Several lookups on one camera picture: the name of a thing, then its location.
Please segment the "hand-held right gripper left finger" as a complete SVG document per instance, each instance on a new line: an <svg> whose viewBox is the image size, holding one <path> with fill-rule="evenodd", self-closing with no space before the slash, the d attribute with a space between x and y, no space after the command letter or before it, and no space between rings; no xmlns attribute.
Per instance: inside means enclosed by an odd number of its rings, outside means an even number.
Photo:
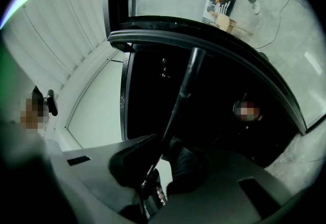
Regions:
<svg viewBox="0 0 326 224"><path fill-rule="evenodd" d="M109 171L121 186L137 189L158 159L159 137L151 134L114 154Z"/></svg>

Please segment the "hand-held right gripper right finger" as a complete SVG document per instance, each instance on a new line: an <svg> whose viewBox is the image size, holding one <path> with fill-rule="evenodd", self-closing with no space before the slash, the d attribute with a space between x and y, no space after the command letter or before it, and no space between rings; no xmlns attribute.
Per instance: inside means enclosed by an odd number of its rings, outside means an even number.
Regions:
<svg viewBox="0 0 326 224"><path fill-rule="evenodd" d="M167 159L172 173L172 182L167 187L168 195L193 192L207 179L211 166L209 157L177 138L169 143Z"/></svg>

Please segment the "black-framed glass door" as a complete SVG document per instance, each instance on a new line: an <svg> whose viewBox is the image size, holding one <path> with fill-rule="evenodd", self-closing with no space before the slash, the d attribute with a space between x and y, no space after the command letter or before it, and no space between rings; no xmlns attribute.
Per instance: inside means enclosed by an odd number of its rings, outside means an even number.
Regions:
<svg viewBox="0 0 326 224"><path fill-rule="evenodd" d="M301 134L326 122L326 7L322 0L103 0L110 45L187 49L234 61L256 75ZM215 23L225 14L253 33Z"/></svg>

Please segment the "person's right hand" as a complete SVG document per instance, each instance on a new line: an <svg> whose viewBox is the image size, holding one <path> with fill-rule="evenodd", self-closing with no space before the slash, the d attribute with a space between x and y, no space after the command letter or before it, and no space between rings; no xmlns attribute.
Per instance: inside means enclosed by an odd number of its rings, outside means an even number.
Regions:
<svg viewBox="0 0 326 224"><path fill-rule="evenodd" d="M156 187L155 187L155 194L157 195L160 203L163 206L165 206L167 203L167 196L165 195L162 186L158 183L156 184Z"/></svg>

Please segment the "wooden stool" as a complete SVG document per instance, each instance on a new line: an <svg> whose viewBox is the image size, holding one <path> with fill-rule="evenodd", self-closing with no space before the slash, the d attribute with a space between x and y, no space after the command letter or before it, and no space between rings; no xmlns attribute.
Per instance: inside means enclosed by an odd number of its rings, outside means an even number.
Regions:
<svg viewBox="0 0 326 224"><path fill-rule="evenodd" d="M225 15L225 14L219 14L216 18L215 23L218 25L219 29L222 31L225 31L229 34L232 33L233 29L236 28L238 30L241 30L245 33L247 33L248 35L252 36L253 33L241 28L237 25L237 22L233 19L231 19L229 16Z"/></svg>

